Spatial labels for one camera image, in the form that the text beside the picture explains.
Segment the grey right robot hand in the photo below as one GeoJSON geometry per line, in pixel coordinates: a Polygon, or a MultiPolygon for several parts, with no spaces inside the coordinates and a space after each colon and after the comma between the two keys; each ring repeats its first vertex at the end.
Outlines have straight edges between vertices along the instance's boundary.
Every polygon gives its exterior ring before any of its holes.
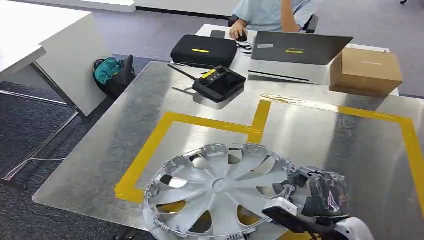
{"type": "Polygon", "coordinates": [[[307,193],[297,195],[301,215],[310,218],[349,216],[349,195],[345,176],[310,166],[296,169],[294,179],[298,190],[308,190],[307,193]]]}

